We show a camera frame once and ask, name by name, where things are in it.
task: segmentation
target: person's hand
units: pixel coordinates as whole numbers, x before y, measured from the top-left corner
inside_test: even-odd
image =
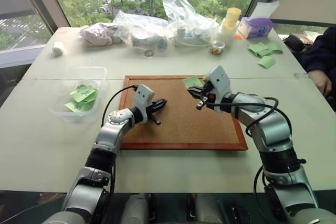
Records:
[[[322,70],[318,69],[309,71],[308,75],[324,97],[327,97],[332,88],[332,84],[328,76]]]

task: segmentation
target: white table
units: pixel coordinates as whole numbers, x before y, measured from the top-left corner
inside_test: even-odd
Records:
[[[126,45],[100,48],[84,48],[77,39],[79,28],[60,28],[24,76],[24,79],[62,79],[73,66],[104,66],[108,79],[123,80],[125,75],[186,75],[205,74],[222,65],[230,78],[293,78],[294,73],[305,73],[285,44],[272,30],[268,37],[235,40],[220,56],[214,56],[209,48],[170,47],[166,54],[156,54],[151,59]],[[64,44],[66,52],[60,57],[51,53],[55,41]],[[278,42],[283,54],[274,54],[276,64],[265,69],[260,60],[247,49],[258,42]]]
[[[0,189],[65,192],[84,165],[100,119],[67,124],[50,114],[60,83],[26,78],[0,108]],[[104,104],[122,84],[109,81]],[[336,189],[336,117],[311,80],[232,79],[231,84],[233,92],[278,98],[279,108],[291,119],[298,157],[307,159],[304,168],[312,188]],[[111,110],[118,104],[116,98]],[[252,139],[245,138],[249,150],[240,152],[121,151],[116,192],[250,193],[261,160]]]

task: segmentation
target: dark sleeve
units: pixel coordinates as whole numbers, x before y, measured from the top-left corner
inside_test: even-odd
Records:
[[[302,56],[302,66],[309,72],[320,69],[326,74],[336,65],[336,27],[318,36],[312,48]]]

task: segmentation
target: person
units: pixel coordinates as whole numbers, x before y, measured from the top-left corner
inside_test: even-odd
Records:
[[[336,27],[329,27],[318,36],[301,61],[311,80],[336,111]]]

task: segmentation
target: clear plastic container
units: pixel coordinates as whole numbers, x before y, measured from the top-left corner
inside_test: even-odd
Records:
[[[61,117],[66,122],[97,120],[98,107],[108,87],[106,75],[107,70],[104,67],[73,67],[69,69],[55,94],[55,99],[50,108],[51,113]],[[72,96],[69,93],[81,84],[91,85],[97,89],[97,98],[91,110],[72,112],[65,104],[72,101]]]

